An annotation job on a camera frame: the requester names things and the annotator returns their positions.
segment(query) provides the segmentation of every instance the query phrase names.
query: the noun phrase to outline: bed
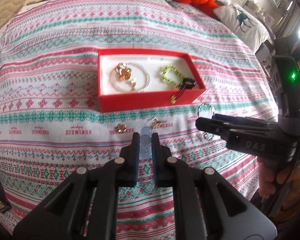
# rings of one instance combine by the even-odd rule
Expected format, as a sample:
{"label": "bed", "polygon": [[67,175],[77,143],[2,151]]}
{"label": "bed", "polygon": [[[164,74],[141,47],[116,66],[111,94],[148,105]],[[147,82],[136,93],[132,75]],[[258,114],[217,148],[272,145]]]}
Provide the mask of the bed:
{"label": "bed", "polygon": [[[96,97],[98,49],[187,52],[207,90],[191,105],[102,114]],[[250,199],[258,188],[255,157],[206,141],[195,128],[198,106],[262,119],[278,114],[251,50],[222,23],[191,5],[164,0],[48,0],[23,8],[0,31],[0,180],[15,225],[79,166],[117,157],[133,132],[163,120],[163,145],[191,167],[212,166]],[[118,123],[128,132],[114,133]],[[77,127],[80,136],[69,132]],[[139,164],[135,188],[120,188],[117,239],[174,238],[171,188],[155,188],[152,161]]]}

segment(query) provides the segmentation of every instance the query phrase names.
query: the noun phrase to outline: wall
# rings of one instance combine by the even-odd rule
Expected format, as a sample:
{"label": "wall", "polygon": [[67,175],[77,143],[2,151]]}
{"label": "wall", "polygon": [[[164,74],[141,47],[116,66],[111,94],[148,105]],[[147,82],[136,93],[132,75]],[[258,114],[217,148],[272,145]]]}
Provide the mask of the wall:
{"label": "wall", "polygon": [[257,0],[258,6],[261,8],[262,11],[269,13],[276,23],[278,23],[282,17],[281,13],[279,12],[278,8],[275,6],[274,1],[272,0]]}

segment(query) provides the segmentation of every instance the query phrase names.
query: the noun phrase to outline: gold earring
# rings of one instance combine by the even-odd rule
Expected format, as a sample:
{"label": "gold earring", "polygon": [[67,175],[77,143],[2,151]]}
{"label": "gold earring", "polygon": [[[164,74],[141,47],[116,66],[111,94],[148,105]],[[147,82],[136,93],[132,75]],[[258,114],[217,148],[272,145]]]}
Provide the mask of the gold earring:
{"label": "gold earring", "polygon": [[161,120],[159,120],[157,117],[152,118],[150,128],[151,128],[151,129],[156,129],[156,128],[158,128],[162,123],[163,123],[163,122],[162,122]]}
{"label": "gold earring", "polygon": [[123,123],[119,123],[114,129],[118,133],[124,133],[127,130],[127,126]]}
{"label": "gold earring", "polygon": [[126,63],[122,62],[115,67],[115,72],[118,74],[120,81],[129,80],[132,75],[132,70],[127,67]]}
{"label": "gold earring", "polygon": [[137,85],[136,79],[131,80],[130,83],[131,83],[131,86],[132,86],[132,91],[136,90],[136,85]]}

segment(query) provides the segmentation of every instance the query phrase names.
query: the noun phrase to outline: human hand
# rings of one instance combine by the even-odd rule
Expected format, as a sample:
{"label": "human hand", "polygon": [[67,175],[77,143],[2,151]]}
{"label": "human hand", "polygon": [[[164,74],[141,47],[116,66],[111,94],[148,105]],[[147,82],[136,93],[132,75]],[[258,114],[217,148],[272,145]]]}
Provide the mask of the human hand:
{"label": "human hand", "polygon": [[[287,168],[282,170],[275,178],[275,174],[271,169],[265,166],[264,160],[261,157],[258,157],[257,161],[259,163],[259,195],[262,198],[269,198],[270,195],[273,195],[275,193],[275,186],[273,184],[274,179],[276,179],[279,184],[283,184],[289,176],[293,167],[292,165],[288,166]],[[283,202],[283,210],[289,209],[300,200],[300,161],[297,162],[296,167],[291,173],[291,176],[287,182],[290,181],[292,181],[292,183],[287,197]]]}

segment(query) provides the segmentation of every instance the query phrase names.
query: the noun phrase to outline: pink pattern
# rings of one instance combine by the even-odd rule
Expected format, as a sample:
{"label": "pink pattern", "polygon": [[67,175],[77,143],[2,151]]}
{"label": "pink pattern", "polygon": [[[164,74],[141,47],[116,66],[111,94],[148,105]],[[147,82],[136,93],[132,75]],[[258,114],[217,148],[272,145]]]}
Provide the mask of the pink pattern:
{"label": "pink pattern", "polygon": [[70,105],[72,108],[75,107],[79,102],[75,99],[72,99],[72,101],[68,102],[68,105]]}
{"label": "pink pattern", "polygon": [[57,101],[53,102],[52,104],[55,108],[58,108],[59,106],[62,105],[62,102],[60,101],[60,99],[57,99]]}
{"label": "pink pattern", "polygon": [[42,99],[38,105],[40,106],[40,108],[43,108],[45,105],[47,104],[47,101],[45,99]]}
{"label": "pink pattern", "polygon": [[85,104],[86,104],[89,108],[91,108],[91,107],[94,106],[94,102],[92,101],[91,98],[89,98],[87,101],[85,101]]}
{"label": "pink pattern", "polygon": [[26,102],[27,108],[30,108],[33,105],[32,99],[29,99],[28,102]]}

